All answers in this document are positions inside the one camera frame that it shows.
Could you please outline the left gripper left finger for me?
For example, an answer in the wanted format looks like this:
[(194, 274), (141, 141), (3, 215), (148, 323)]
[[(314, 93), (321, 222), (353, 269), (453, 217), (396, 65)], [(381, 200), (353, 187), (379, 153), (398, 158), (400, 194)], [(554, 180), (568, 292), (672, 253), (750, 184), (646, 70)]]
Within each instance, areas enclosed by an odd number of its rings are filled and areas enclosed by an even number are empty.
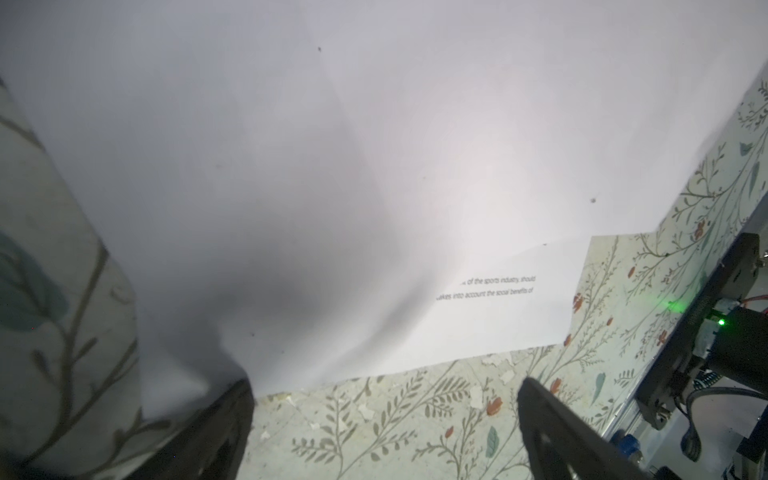
[(236, 382), (127, 478), (236, 478), (245, 454), (254, 408), (250, 383), (247, 380)]

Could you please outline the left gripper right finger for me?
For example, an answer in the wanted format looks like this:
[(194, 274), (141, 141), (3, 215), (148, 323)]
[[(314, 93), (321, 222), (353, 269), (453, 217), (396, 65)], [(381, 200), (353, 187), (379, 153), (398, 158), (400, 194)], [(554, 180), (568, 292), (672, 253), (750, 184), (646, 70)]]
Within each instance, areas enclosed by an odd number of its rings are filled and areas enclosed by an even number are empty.
[(520, 433), (535, 480), (648, 477), (536, 379), (517, 394)]

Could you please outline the printed paper sheet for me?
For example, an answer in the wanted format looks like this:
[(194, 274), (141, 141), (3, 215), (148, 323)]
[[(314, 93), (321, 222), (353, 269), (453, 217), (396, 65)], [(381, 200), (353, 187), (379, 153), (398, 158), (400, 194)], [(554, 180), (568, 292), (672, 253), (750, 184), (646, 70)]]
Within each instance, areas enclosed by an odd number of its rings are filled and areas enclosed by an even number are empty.
[(137, 300), (142, 405), (343, 381), (500, 259), (655, 230), (763, 1), (5, 1), (1, 77)]
[(399, 314), (345, 355), (338, 379), (558, 343), (571, 325), (570, 299), (590, 241), (578, 237), (537, 246), (465, 277), (430, 307)]

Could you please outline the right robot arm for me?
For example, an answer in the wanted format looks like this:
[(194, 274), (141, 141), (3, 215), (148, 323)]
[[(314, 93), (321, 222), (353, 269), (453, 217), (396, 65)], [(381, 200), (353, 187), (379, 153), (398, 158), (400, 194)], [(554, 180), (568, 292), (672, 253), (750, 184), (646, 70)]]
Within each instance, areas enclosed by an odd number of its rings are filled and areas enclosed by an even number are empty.
[(707, 358), (708, 368), (767, 394), (767, 316), (737, 307), (727, 314)]

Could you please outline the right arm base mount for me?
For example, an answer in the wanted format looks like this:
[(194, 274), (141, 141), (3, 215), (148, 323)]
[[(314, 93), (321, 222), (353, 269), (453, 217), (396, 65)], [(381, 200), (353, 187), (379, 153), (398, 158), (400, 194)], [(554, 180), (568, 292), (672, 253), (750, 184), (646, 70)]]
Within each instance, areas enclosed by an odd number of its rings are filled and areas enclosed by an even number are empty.
[(760, 258), (760, 236), (740, 234), (683, 311), (634, 394), (643, 420), (653, 429), (665, 428), (676, 410), (674, 399), (686, 388), (691, 371), (697, 367), (693, 357), (702, 324), (718, 301), (741, 302), (757, 279)]

